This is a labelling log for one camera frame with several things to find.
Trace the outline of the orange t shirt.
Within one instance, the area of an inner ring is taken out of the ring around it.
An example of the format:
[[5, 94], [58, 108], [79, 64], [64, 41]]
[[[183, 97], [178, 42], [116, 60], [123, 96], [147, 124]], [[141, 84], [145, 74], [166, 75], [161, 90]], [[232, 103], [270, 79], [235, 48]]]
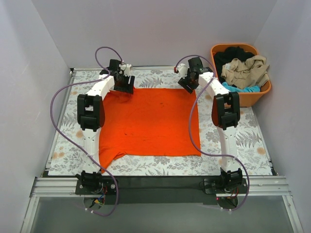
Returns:
[[196, 94], [184, 89], [111, 91], [104, 100], [99, 160], [104, 168], [125, 155], [200, 156]]

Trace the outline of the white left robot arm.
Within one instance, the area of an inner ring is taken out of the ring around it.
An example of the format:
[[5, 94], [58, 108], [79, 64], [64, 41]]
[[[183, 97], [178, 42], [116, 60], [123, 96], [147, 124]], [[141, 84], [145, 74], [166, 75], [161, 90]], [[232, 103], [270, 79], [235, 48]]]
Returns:
[[99, 194], [104, 189], [99, 166], [99, 139], [105, 122], [103, 100], [111, 90], [134, 93], [135, 77], [131, 75], [131, 70], [131, 64], [111, 59], [108, 69], [100, 72], [93, 87], [77, 97], [77, 121], [83, 133], [83, 149], [87, 160], [83, 171], [76, 177], [81, 186], [92, 194]]

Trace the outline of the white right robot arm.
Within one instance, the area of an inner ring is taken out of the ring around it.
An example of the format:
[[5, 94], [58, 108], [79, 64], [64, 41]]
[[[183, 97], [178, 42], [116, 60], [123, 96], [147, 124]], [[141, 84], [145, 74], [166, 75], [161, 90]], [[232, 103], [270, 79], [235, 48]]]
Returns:
[[236, 129], [241, 118], [239, 94], [230, 92], [219, 82], [212, 69], [203, 65], [202, 56], [188, 55], [187, 58], [187, 65], [178, 61], [174, 67], [174, 72], [181, 77], [178, 84], [190, 94], [198, 86], [208, 92], [213, 100], [211, 119], [221, 142], [220, 176], [213, 181], [204, 180], [204, 185], [231, 193], [243, 180], [243, 166], [237, 158], [236, 144]]

